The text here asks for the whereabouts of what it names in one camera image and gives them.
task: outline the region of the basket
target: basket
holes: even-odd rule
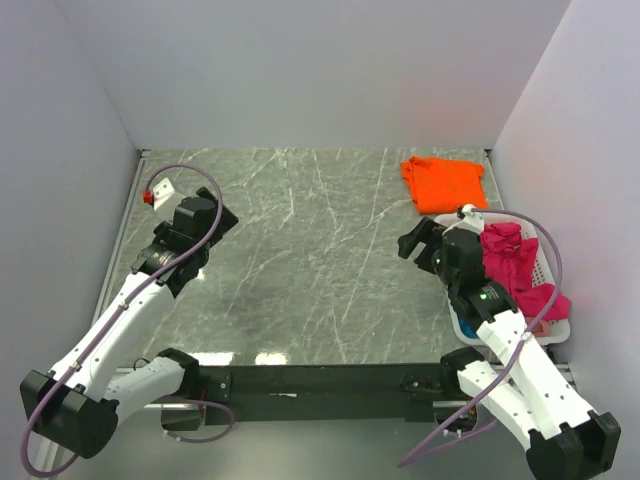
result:
[[[536,229],[529,222],[525,220],[521,220],[520,218],[512,217],[509,215],[503,215],[500,213],[485,213],[484,215],[484,223],[485,225],[491,223],[504,223],[504,222],[515,222],[522,227],[522,238],[538,238],[538,234]],[[445,227],[450,227],[454,223],[459,221],[459,218],[455,213],[440,215],[435,218],[435,221],[444,225]],[[542,248],[538,246],[538,253],[536,254],[536,263],[533,268],[533,273],[531,274],[533,277],[533,285],[541,285],[543,283],[551,283],[555,285],[555,281],[553,276],[551,275],[551,269],[549,268],[549,263],[547,262],[547,257],[545,256]],[[449,302],[449,311],[451,312],[451,321],[453,322],[453,330],[456,333],[456,336],[462,340],[467,345],[484,345],[482,340],[479,338],[471,338],[465,335],[460,327],[460,321],[458,320],[458,315],[453,310],[451,306],[451,302]],[[551,332],[546,337],[535,337],[538,340],[540,345],[549,345],[552,343],[561,343],[569,338],[569,334],[571,333],[571,329],[569,327],[569,321],[567,319],[564,320],[551,320],[548,322],[551,327]]]

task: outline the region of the gray marble floor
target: gray marble floor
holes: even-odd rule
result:
[[[397,256],[397,237],[419,221],[400,176],[411,155],[482,163],[489,204],[501,205],[482,150],[146,152],[138,191],[162,165],[199,165],[240,224],[123,366],[169,346],[209,364],[435,362],[460,347],[439,281]],[[205,183],[168,173],[184,193]],[[109,300],[157,223],[136,196]]]

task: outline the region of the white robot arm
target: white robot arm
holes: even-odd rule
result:
[[[154,230],[152,244],[138,255],[111,305],[46,375],[31,371],[20,385],[30,417],[45,394],[63,381],[33,430],[83,458],[100,452],[116,427],[147,404],[167,395],[197,398],[202,388],[198,361],[174,349],[160,352],[145,367],[113,380],[122,359],[145,331],[171,312],[177,295],[207,263],[210,247],[238,223],[238,218],[222,207],[221,221],[213,236],[183,262],[160,274],[160,269],[202,241],[212,228],[218,203],[204,187],[197,196],[185,197],[175,191],[168,179],[154,188],[148,203],[164,222]],[[127,304],[125,299],[154,274],[160,276]],[[124,311],[83,365],[78,365],[79,352],[100,338],[101,330],[119,308]],[[70,366],[75,371],[69,376]]]
[[[441,361],[450,388],[479,399],[509,429],[525,449],[536,478],[582,480],[608,470],[620,426],[610,413],[599,415],[566,382],[533,334],[526,332],[524,315],[508,292],[485,277],[478,238],[484,230],[482,214],[466,205],[458,217],[460,221],[449,228],[425,218],[398,239],[402,258],[408,258],[418,243],[425,244],[415,263],[440,277],[456,313],[508,371],[489,389],[498,382],[498,374],[479,352],[463,348]],[[418,455],[414,452],[407,458]],[[407,458],[403,464],[411,461]]]

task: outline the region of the cable clip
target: cable clip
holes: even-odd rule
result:
[[[143,190],[142,201],[148,205],[153,206],[153,192],[151,190]]]

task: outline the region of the purple cable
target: purple cable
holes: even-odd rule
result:
[[[560,250],[558,250],[558,246],[556,245],[556,243],[554,242],[553,238],[551,237],[551,234],[542,225],[540,225],[537,221],[535,221],[533,218],[530,218],[530,217],[528,217],[526,215],[523,215],[521,213],[512,212],[510,210],[494,210],[494,209],[485,209],[485,208],[474,208],[473,211],[474,212],[478,212],[478,213],[500,213],[500,214],[503,214],[503,215],[510,215],[512,217],[517,217],[517,218],[521,218],[523,220],[526,220],[527,222],[529,222],[532,225],[534,225],[538,230],[540,230],[542,232],[542,234],[549,241],[549,244],[551,245],[551,249],[553,250],[553,254],[556,257],[556,263],[558,265],[557,281],[556,281],[556,285],[555,285],[555,287],[553,289],[553,293],[551,294],[551,298],[549,298],[549,301],[547,302],[547,304],[544,306],[544,308],[542,310],[540,310],[540,313],[538,313],[538,315],[535,316],[533,321],[527,326],[527,328],[525,330],[525,332],[531,332],[536,327],[536,325],[538,325],[538,323],[540,323],[540,320],[542,319],[542,317],[544,317],[547,314],[547,312],[551,309],[551,307],[555,303],[556,299],[558,298],[558,295],[560,295],[560,284],[562,283],[562,273],[563,273],[562,272],[562,258],[560,257]],[[516,348],[515,348],[515,350],[513,352],[513,355],[511,355],[511,358],[509,359],[507,364],[504,366],[504,369],[498,374],[498,376],[493,380],[493,382],[491,382],[487,386],[487,388],[485,388],[482,392],[480,392],[478,395],[473,397],[464,407],[461,407],[457,412],[453,413],[449,418],[447,418],[444,422],[442,422],[434,431],[432,431],[429,435],[427,435],[402,460],[400,460],[400,463],[398,463],[398,468],[410,465],[412,463],[415,463],[416,461],[418,461],[419,459],[421,459],[423,457],[426,457],[426,456],[428,456],[430,454],[442,451],[445,448],[452,447],[455,444],[464,442],[464,441],[469,440],[470,438],[472,438],[472,435],[469,434],[469,435],[466,435],[466,436],[464,436],[462,438],[459,438],[458,440],[454,440],[453,442],[446,443],[444,445],[441,445],[439,447],[433,448],[433,449],[428,450],[426,452],[421,452],[421,450],[426,445],[431,443],[434,438],[436,438],[439,435],[441,435],[442,432],[444,432],[445,429],[449,425],[451,425],[460,415],[464,415],[469,410],[471,410],[473,407],[475,407],[478,403],[480,403],[480,401],[482,399],[484,399],[487,395],[489,395],[489,393],[494,388],[496,388],[500,384],[500,382],[502,382],[507,377],[507,375],[509,374],[509,372],[511,371],[511,369],[515,365],[516,360],[518,360],[518,356],[520,355],[520,352],[522,351],[523,347],[524,347],[524,340],[520,340],[518,342],[518,344],[516,345]]]
[[[216,216],[215,216],[215,218],[213,220],[213,224],[211,225],[211,228],[205,234],[205,236],[202,237],[202,239],[198,243],[196,243],[193,247],[191,247],[189,250],[184,252],[182,255],[178,256],[172,262],[169,262],[167,265],[165,265],[164,267],[159,269],[153,275],[149,276],[140,285],[138,285],[125,298],[124,303],[126,303],[126,304],[130,304],[131,302],[133,302],[133,300],[145,288],[147,288],[150,284],[152,284],[158,277],[162,276],[166,271],[172,269],[173,267],[175,267],[179,263],[183,262],[188,257],[190,257],[193,253],[197,252],[200,248],[202,248],[202,246],[214,234],[214,232],[216,231],[216,228],[218,228],[218,224],[220,223],[220,219],[222,218],[222,192],[220,191],[220,187],[218,186],[216,181],[213,179],[213,177],[211,175],[209,175],[209,173],[207,173],[205,170],[203,170],[200,167],[196,167],[194,165],[187,165],[187,164],[183,164],[183,163],[173,163],[171,165],[166,165],[166,166],[164,166],[162,168],[159,168],[158,170],[156,170],[151,175],[151,177],[149,177],[149,180],[147,181],[147,183],[146,183],[146,185],[144,187],[145,191],[149,190],[149,187],[151,186],[151,182],[159,174],[161,174],[162,172],[164,172],[166,170],[169,170],[171,168],[187,168],[189,170],[193,170],[194,172],[198,172],[200,175],[204,176],[207,180],[209,180],[209,182],[213,186],[213,189],[216,191],[216,194],[218,195],[218,208],[216,209]],[[38,470],[31,464],[31,461],[29,460],[29,453],[28,453],[29,437],[31,436],[31,431],[33,430],[33,427],[35,426],[38,418],[40,417],[40,414],[42,413],[44,408],[47,406],[47,404],[49,403],[51,398],[56,394],[56,392],[58,390],[60,390],[62,385],[64,385],[71,378],[73,373],[80,369],[80,366],[82,366],[82,364],[87,359],[87,357],[89,355],[91,355],[91,352],[93,352],[93,350],[95,350],[95,348],[100,344],[102,339],[109,332],[111,327],[113,327],[113,325],[116,323],[118,318],[120,318],[120,315],[122,315],[122,312],[124,312],[124,311],[125,311],[124,308],[122,306],[120,306],[120,305],[116,308],[116,310],[113,312],[113,315],[111,315],[111,317],[109,317],[109,320],[107,320],[107,322],[100,329],[100,331],[97,333],[97,335],[93,338],[93,340],[91,340],[89,345],[87,345],[87,347],[80,353],[80,355],[78,355],[78,358],[76,359],[76,363],[77,363],[78,366],[75,367],[75,368],[73,366],[69,366],[69,369],[62,375],[62,377],[60,377],[60,379],[53,385],[53,387],[51,387],[51,389],[42,398],[42,400],[40,400],[40,403],[38,403],[36,408],[33,410],[33,413],[31,414],[31,416],[29,417],[29,421],[27,422],[27,428],[26,428],[26,430],[24,432],[24,435],[22,437],[22,441],[20,442],[20,460],[22,461],[22,465],[24,466],[24,469],[27,471],[27,473],[29,473],[29,475],[31,475],[33,477],[37,477],[37,478],[48,478],[48,477],[53,477],[55,475],[59,475],[60,473],[65,471],[67,468],[69,468],[71,466],[71,464],[73,464],[73,462],[75,462],[76,459],[78,458],[78,455],[74,455],[64,465],[62,465],[62,466],[60,466],[60,467],[58,467],[58,468],[56,468],[54,470],[51,470],[49,472],[43,472],[41,470]],[[212,404],[211,406],[214,406],[215,408],[223,407],[223,405],[219,405],[219,404],[215,404],[215,405]],[[234,418],[233,418],[233,413],[231,413],[230,418],[231,418],[232,421],[235,421]],[[222,435],[228,433],[229,430],[231,430],[231,428],[227,428],[227,430],[225,430]]]
[[[483,425],[482,427],[476,428],[475,430],[471,430],[470,432],[467,432],[465,434],[463,434],[460,438],[456,438],[455,440],[452,440],[448,443],[445,443],[443,445],[438,445],[437,447],[434,448],[430,448],[429,450],[425,450],[424,452],[420,452],[417,456],[415,461],[418,461],[424,457],[429,457],[431,455],[434,455],[438,452],[441,452],[443,450],[446,450],[449,447],[453,447],[454,445],[459,445],[463,442],[466,442],[467,440],[471,440],[473,437],[477,437],[478,435],[488,432],[489,430],[491,430],[493,427],[495,427],[498,424],[498,419],[494,418],[492,421],[490,421],[489,423],[487,423],[486,425]]]
[[[167,432],[167,435],[169,435],[171,438],[175,438],[179,442],[184,442],[184,443],[209,443],[209,442],[213,442],[214,440],[218,440],[219,438],[222,438],[227,433],[229,433],[231,431],[231,429],[233,428],[233,426],[235,425],[235,423],[236,423],[236,416],[233,414],[233,410],[231,410],[226,405],[222,405],[220,403],[215,403],[215,402],[208,402],[206,400],[184,400],[182,398],[176,398],[175,401],[176,402],[180,402],[180,403],[190,403],[192,405],[200,405],[201,407],[217,408],[218,410],[222,410],[229,417],[229,425],[227,425],[227,428],[225,428],[221,433],[219,433],[217,435],[214,435],[213,437],[207,437],[207,438],[184,438],[184,437],[181,437],[180,435],[178,435],[175,432]]]

